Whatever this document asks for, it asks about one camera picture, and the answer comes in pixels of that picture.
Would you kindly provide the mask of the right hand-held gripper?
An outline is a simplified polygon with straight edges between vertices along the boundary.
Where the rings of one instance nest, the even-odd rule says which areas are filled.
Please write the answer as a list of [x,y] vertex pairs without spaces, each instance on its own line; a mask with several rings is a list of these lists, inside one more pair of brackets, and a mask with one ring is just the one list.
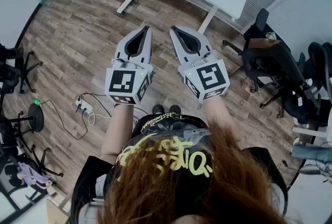
[[[170,36],[173,48],[180,65],[183,83],[202,103],[208,99],[225,94],[230,86],[230,80],[222,59],[208,39],[200,32],[185,26],[172,26]],[[188,57],[201,57],[189,61]]]

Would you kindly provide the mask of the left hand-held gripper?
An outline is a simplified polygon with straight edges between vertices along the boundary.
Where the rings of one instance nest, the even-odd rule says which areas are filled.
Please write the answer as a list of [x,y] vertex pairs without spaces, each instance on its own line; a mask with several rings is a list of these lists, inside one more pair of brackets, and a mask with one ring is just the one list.
[[149,64],[152,37],[152,29],[146,25],[130,32],[118,43],[105,80],[105,95],[115,104],[141,103],[152,79],[153,66]]

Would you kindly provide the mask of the person's left forearm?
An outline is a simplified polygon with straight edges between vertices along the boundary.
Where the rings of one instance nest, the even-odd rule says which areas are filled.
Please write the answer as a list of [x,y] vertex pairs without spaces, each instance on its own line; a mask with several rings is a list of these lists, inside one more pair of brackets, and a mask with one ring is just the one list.
[[100,159],[112,165],[124,145],[130,140],[133,129],[133,105],[119,104],[113,110],[101,148]]

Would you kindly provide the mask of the person's right forearm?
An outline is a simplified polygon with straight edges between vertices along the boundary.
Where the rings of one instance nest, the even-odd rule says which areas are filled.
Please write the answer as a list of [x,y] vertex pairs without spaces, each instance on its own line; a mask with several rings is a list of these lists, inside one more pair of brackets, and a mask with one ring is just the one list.
[[238,146],[241,149],[244,148],[243,142],[241,141],[242,134],[229,113],[222,96],[215,96],[205,100],[203,102],[203,110],[208,123],[216,121],[221,128],[228,127],[232,131]]

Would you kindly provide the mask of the brown leather bag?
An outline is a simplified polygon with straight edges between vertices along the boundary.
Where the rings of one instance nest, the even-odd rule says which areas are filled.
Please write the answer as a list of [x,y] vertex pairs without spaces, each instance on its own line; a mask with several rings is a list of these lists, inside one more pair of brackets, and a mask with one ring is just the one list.
[[242,61],[247,65],[257,59],[272,60],[282,64],[289,60],[291,56],[292,53],[289,47],[282,40],[254,38],[249,41],[248,49],[244,51]]

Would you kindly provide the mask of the white power strip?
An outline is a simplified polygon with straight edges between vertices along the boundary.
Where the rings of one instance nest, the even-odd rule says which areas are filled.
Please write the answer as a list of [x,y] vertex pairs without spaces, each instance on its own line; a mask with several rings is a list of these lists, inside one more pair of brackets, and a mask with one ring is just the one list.
[[79,97],[77,98],[75,104],[77,106],[77,110],[81,109],[83,112],[87,114],[91,114],[93,111],[92,105]]

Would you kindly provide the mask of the person's black printed t-shirt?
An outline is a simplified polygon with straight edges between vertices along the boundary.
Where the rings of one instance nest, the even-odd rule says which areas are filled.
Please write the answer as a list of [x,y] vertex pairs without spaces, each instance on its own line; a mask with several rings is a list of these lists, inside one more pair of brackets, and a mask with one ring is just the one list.
[[87,159],[68,224],[286,224],[286,199],[267,149],[196,117],[150,115],[114,163]]

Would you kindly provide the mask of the black office chair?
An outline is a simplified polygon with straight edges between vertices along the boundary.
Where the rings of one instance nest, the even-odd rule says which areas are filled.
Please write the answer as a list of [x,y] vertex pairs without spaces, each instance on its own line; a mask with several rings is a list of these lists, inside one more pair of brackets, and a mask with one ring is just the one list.
[[43,62],[28,67],[28,61],[30,56],[34,55],[34,51],[29,51],[26,58],[24,58],[24,51],[22,47],[7,49],[0,44],[0,83],[2,83],[1,90],[3,92],[9,92],[13,90],[20,82],[20,93],[23,94],[23,85],[26,84],[32,93],[36,90],[31,87],[28,79],[28,74],[34,68],[43,66]]
[[[64,176],[63,173],[56,173],[46,168],[45,157],[46,154],[51,151],[50,148],[44,149],[41,159],[37,157],[35,148],[35,145],[33,145],[31,148],[32,154],[34,156],[34,159],[32,159],[26,153],[19,154],[19,149],[17,145],[7,147],[3,144],[0,144],[0,193],[5,195],[11,195],[15,191],[29,186],[25,183],[24,180],[20,180],[17,177],[18,162],[28,164],[35,171],[37,171],[43,176]],[[40,189],[35,185],[31,185],[30,187],[35,190],[35,193],[46,193],[46,190]]]
[[[255,23],[244,33],[245,45],[243,50],[240,50],[226,40],[223,40],[223,46],[230,47],[242,58],[244,51],[248,49],[249,41],[251,39],[263,38],[281,40],[278,36],[275,38],[267,38],[267,36],[274,35],[274,31],[267,24],[268,17],[269,12],[266,9],[263,8],[259,11]],[[306,58],[303,53],[300,54],[299,61],[295,61],[292,55],[289,60],[284,61],[282,64],[272,60],[264,61],[257,59],[256,61],[252,61],[249,65],[242,62],[242,66],[230,74],[230,76],[243,70],[246,76],[253,81],[254,86],[251,87],[252,93],[257,92],[259,88],[274,86],[278,92],[269,101],[260,104],[259,108],[263,109],[275,100],[279,98],[282,99],[289,91],[303,94],[308,90],[309,84],[303,76],[305,63]]]
[[310,58],[305,63],[303,76],[312,83],[303,94],[287,92],[282,106],[297,125],[325,127],[332,110],[332,44],[312,42],[308,53]]

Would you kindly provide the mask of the black round-base stand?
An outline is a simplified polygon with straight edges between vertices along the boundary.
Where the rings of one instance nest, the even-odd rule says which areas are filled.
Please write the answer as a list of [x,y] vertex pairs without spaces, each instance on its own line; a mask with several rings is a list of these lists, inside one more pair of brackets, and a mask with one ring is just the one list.
[[[22,122],[28,122],[29,128],[22,131]],[[0,137],[2,139],[19,138],[23,139],[23,135],[28,132],[40,132],[44,128],[44,113],[42,108],[32,103],[29,106],[27,115],[24,115],[23,111],[18,113],[17,118],[6,118],[0,116]]]

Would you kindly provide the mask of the purple cloth bag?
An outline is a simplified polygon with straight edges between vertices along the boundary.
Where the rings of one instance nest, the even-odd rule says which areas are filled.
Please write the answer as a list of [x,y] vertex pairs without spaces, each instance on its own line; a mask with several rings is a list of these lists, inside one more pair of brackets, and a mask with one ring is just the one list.
[[52,186],[53,182],[49,176],[43,176],[35,171],[31,166],[26,163],[18,162],[18,173],[17,177],[20,180],[24,180],[29,186],[35,185],[40,189],[48,189]]

